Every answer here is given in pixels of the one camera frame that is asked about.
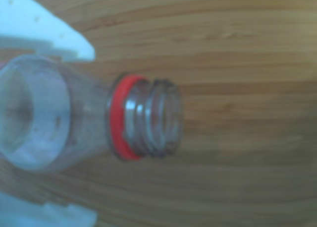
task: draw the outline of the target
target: red ring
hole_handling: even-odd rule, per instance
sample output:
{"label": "red ring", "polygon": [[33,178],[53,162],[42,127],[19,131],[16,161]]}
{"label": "red ring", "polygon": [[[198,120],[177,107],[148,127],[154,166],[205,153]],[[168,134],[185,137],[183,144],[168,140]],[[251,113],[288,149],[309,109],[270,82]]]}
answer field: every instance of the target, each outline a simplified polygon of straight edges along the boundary
{"label": "red ring", "polygon": [[141,156],[135,154],[129,144],[124,140],[124,102],[129,95],[133,85],[144,80],[144,77],[137,75],[128,75],[118,84],[113,93],[113,99],[110,107],[110,131],[112,141],[117,154],[126,160],[139,160]]}

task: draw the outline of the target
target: white object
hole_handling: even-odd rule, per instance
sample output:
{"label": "white object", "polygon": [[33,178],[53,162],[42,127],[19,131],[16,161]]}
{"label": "white object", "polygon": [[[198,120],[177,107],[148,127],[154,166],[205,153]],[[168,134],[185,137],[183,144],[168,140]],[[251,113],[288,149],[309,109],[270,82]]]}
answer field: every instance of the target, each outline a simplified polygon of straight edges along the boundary
{"label": "white object", "polygon": [[0,0],[0,49],[34,49],[63,61],[93,61],[83,35],[34,0]]}
{"label": "white object", "polygon": [[93,227],[96,212],[78,205],[38,205],[0,192],[1,227]]}

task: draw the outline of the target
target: bottle neck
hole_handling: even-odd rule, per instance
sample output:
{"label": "bottle neck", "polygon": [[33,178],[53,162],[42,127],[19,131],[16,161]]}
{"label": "bottle neck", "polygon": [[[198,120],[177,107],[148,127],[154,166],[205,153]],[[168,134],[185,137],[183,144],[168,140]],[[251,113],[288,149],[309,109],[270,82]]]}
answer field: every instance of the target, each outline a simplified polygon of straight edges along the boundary
{"label": "bottle neck", "polygon": [[180,145],[180,93],[168,80],[121,78],[109,100],[108,115],[110,146],[122,159],[165,157]]}

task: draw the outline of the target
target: wooden table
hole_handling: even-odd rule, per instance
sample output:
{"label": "wooden table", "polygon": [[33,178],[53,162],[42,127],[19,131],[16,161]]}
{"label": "wooden table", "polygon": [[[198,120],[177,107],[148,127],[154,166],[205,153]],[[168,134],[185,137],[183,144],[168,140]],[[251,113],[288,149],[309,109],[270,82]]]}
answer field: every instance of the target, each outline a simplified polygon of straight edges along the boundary
{"label": "wooden table", "polygon": [[100,227],[317,226],[317,0],[39,1],[94,44],[92,73],[178,83],[185,137],[165,160],[2,162],[3,190],[85,205]]}

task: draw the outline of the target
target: plastic bottle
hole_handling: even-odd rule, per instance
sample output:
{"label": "plastic bottle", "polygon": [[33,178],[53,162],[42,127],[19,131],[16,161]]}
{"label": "plastic bottle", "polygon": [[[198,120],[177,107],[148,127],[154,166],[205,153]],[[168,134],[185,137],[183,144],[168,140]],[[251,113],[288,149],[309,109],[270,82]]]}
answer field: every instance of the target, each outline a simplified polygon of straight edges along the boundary
{"label": "plastic bottle", "polygon": [[108,83],[38,55],[0,70],[0,153],[28,171],[56,171],[103,152],[164,157],[180,144],[182,106],[168,80]]}

